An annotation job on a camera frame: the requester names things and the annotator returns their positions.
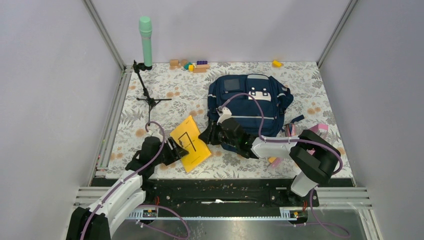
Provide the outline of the navy blue student backpack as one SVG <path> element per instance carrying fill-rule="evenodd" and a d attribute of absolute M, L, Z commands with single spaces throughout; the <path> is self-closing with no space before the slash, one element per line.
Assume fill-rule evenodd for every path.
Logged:
<path fill-rule="evenodd" d="M 211 121 L 217 122 L 217 110 L 225 106 L 248 134 L 276 137 L 283 130 L 285 113 L 293 100 L 291 90 L 273 76 L 220 76 L 208 88 L 208 125 Z"/>

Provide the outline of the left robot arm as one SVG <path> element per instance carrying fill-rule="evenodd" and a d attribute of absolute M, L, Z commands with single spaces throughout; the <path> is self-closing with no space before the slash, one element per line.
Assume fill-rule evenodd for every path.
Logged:
<path fill-rule="evenodd" d="M 149 136 L 144 139 L 121 177 L 88 207 L 77 207 L 70 218 L 67 240 L 110 240 L 119 226 L 139 205 L 155 200 L 153 187 L 146 181 L 157 165 L 170 165 L 189 152 L 172 138 Z"/>

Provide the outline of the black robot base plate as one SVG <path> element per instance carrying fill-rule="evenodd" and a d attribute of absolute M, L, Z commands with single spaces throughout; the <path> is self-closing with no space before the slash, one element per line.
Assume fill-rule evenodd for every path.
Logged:
<path fill-rule="evenodd" d="M 159 179 L 147 180 L 152 200 L 173 211 L 230 207 L 280 207 L 302 210 L 305 204 L 320 205 L 316 192 L 300 197 L 290 191 L 289 179 Z"/>

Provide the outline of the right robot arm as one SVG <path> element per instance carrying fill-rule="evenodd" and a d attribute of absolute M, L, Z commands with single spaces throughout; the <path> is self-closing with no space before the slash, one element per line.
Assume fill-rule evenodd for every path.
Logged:
<path fill-rule="evenodd" d="M 287 191 L 287 201 L 301 205 L 312 189 L 329 182 L 342 166 L 340 152 L 311 130 L 292 137 L 265 137 L 247 133 L 234 119 L 212 121 L 198 138 L 207 145 L 230 147 L 246 159 L 291 159 L 300 168 Z"/>

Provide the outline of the yellow book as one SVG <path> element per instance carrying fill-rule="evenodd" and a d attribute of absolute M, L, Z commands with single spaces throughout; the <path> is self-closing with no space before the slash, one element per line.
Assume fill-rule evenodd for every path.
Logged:
<path fill-rule="evenodd" d="M 200 130 L 191 115 L 170 132 L 170 136 L 179 146 L 188 151 L 188 155 L 181 159 L 186 173 L 192 171 L 212 155 L 208 146 L 199 139 L 200 134 Z"/>

